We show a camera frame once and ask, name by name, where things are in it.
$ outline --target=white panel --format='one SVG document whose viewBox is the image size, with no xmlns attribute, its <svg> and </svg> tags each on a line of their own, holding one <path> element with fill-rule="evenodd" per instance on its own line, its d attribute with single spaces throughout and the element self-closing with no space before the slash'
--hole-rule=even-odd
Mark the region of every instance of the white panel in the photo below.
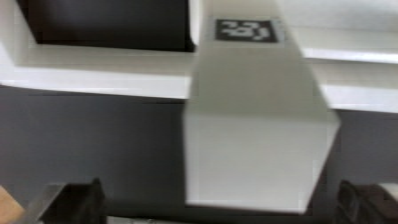
<svg viewBox="0 0 398 224">
<path fill-rule="evenodd" d="M 398 31 L 396 0 L 277 0 L 290 25 Z"/>
<path fill-rule="evenodd" d="M 213 39 L 213 18 L 277 18 L 274 1 L 211 0 L 206 7 L 185 112 L 187 202 L 304 213 L 338 119 L 291 38 Z"/>
</svg>

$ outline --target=black opening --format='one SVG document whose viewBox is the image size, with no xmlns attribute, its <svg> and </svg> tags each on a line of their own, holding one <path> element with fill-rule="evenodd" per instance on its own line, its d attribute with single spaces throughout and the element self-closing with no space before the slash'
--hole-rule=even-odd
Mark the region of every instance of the black opening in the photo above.
<svg viewBox="0 0 398 224">
<path fill-rule="evenodd" d="M 39 44 L 194 51 L 188 0 L 18 0 Z"/>
</svg>

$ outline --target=white surface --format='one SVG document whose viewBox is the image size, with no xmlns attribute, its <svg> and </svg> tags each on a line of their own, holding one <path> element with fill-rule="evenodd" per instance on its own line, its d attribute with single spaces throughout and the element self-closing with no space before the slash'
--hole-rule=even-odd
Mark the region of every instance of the white surface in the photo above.
<svg viewBox="0 0 398 224">
<path fill-rule="evenodd" d="M 297 2 L 281 1 L 286 16 L 297 21 L 293 25 L 306 25 L 302 22 L 299 23 L 297 12 L 302 12 L 302 16 L 316 16 L 323 10 L 320 5 L 327 4 L 330 8 L 327 15 L 329 17 L 336 15 L 338 18 L 339 10 L 346 14 L 343 4 L 354 4 L 350 0 L 322 1 L 322 4 L 313 0 L 302 0 L 302 4 Z M 368 0 L 355 1 L 357 9 L 354 11 L 362 16 L 373 17 L 371 15 L 384 12 L 384 9 L 398 9 L 393 7 L 394 0 L 371 2 Z M 201 1 L 192 0 L 192 5 L 201 5 Z M 286 7 L 293 6 L 299 7 L 299 11 L 291 15 L 293 9 L 286 9 Z M 201 10 L 194 9 L 192 21 L 201 21 Z M 375 12 L 366 14 L 366 10 L 373 9 Z M 309 28 L 293 28 L 293 31 L 307 57 L 396 62 L 396 33 Z M 194 36 L 197 33 L 199 24 L 192 28 Z M 187 99 L 194 57 L 195 55 L 188 53 L 37 46 L 14 0 L 0 0 L 0 83 L 4 85 L 44 90 Z M 314 75 L 320 77 L 330 107 L 398 113 L 396 66 L 352 63 L 341 67 L 339 63 L 343 62 L 314 66 Z"/>
<path fill-rule="evenodd" d="M 398 65 L 307 60 L 329 106 L 398 113 Z"/>
<path fill-rule="evenodd" d="M 389 195 L 393 196 L 393 198 L 398 202 L 398 184 L 396 183 L 382 183 L 382 184 L 378 184 L 378 186 L 389 192 Z"/>
<path fill-rule="evenodd" d="M 398 32 L 293 28 L 306 58 L 398 64 Z"/>
<path fill-rule="evenodd" d="M 338 118 L 291 38 L 283 44 L 211 38 L 213 19 L 281 17 L 274 0 L 210 0 L 206 7 L 183 122 L 187 203 L 304 213 Z"/>
<path fill-rule="evenodd" d="M 396 0 L 277 0 L 291 26 L 398 32 Z"/>
</svg>

